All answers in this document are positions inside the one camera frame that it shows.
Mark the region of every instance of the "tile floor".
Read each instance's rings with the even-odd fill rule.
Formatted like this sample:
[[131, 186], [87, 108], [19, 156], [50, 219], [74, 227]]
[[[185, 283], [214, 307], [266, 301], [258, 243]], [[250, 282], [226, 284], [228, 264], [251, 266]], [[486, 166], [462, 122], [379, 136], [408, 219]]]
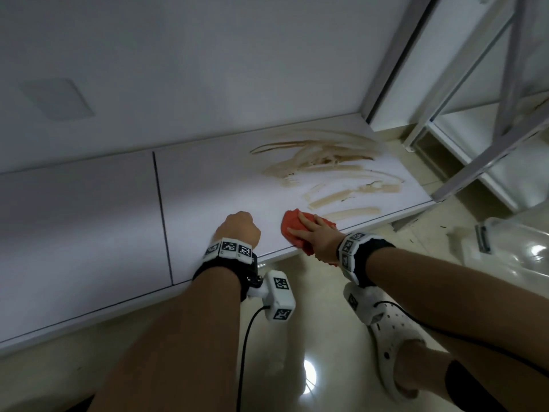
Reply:
[[[387, 144], [427, 192], [442, 184], [398, 140]], [[397, 247], [459, 263], [449, 234], [476, 223], [471, 212], [452, 197], [409, 228], [395, 233], [384, 226], [376, 233]], [[429, 393], [406, 404], [388, 398], [377, 377], [372, 337], [345, 302], [347, 281], [338, 269], [305, 255], [271, 267], [287, 273], [298, 306], [287, 324], [271, 324], [262, 315], [256, 319], [246, 354], [243, 411], [457, 410]], [[258, 299], [242, 304], [241, 343], [260, 304]], [[121, 354], [165, 308], [165, 303], [150, 306], [0, 358], [0, 412], [61, 411], [92, 394]], [[427, 341], [440, 347], [428, 336]]]

